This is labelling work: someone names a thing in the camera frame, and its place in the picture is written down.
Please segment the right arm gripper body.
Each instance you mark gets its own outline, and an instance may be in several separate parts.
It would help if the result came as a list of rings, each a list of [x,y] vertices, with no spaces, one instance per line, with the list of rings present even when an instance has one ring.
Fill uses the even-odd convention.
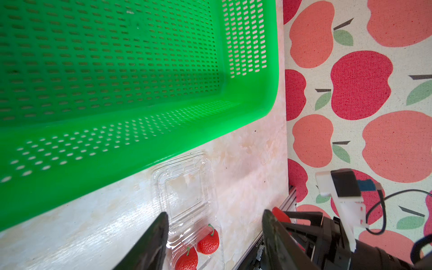
[[[340,219],[324,216],[320,226],[292,224],[291,236],[319,269],[350,269],[352,252]]]

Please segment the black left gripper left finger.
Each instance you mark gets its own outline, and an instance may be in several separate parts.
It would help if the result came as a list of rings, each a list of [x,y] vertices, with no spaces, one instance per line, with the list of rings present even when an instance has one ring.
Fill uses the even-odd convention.
[[[162,270],[168,232],[168,214],[162,212],[114,270]]]

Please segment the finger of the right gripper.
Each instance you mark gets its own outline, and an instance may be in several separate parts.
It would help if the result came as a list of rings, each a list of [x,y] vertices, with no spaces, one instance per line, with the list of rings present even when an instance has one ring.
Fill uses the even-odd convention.
[[[296,219],[298,225],[307,226],[320,226],[324,217],[324,214],[319,211],[286,211],[285,214],[290,219]]]

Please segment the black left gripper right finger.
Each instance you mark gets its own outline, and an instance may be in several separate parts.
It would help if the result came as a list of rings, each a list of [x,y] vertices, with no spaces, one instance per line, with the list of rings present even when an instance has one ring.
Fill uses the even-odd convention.
[[[289,229],[294,225],[281,223],[273,215],[270,216],[270,226],[273,231],[268,241],[268,255],[270,259],[270,270],[316,270],[318,267],[311,261],[310,257],[301,250]]]

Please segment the strawberry basket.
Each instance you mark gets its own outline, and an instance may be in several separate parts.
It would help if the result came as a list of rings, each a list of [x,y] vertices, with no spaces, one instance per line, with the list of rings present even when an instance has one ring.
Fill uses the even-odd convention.
[[[194,247],[188,247],[187,251],[177,260],[175,270],[197,270],[199,258]]]
[[[274,207],[272,209],[272,214],[276,217],[276,219],[281,223],[291,223],[290,217],[278,207]]]

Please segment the strawberry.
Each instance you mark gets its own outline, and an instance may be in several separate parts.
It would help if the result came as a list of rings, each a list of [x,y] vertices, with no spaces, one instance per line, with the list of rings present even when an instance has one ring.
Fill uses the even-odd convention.
[[[205,255],[215,253],[220,245],[219,233],[210,223],[208,224],[210,232],[202,238],[197,244],[197,252]]]

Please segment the clear clamshell container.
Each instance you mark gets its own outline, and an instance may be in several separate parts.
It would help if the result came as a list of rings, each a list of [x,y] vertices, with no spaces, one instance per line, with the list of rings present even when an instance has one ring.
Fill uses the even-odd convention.
[[[179,257],[209,232],[208,224],[219,233],[218,250],[198,253],[197,270],[223,270],[222,227],[217,220],[218,200],[211,162],[196,151],[163,162],[152,171],[157,207],[168,214],[169,232],[163,268],[174,270]]]

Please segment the green plastic basket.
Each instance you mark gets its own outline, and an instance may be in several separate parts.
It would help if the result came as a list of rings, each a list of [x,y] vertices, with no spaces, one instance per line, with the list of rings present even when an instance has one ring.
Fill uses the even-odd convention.
[[[2,1],[1,230],[266,116],[275,1]]]

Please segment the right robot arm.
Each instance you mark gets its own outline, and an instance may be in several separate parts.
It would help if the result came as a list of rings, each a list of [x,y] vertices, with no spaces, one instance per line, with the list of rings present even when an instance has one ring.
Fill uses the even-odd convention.
[[[351,251],[340,219],[322,212],[287,211],[289,218],[310,221],[310,225],[281,222],[268,209],[263,213],[265,253],[270,270],[429,270],[432,255],[420,256],[430,244],[425,236],[411,250],[412,263],[394,257],[359,240]]]

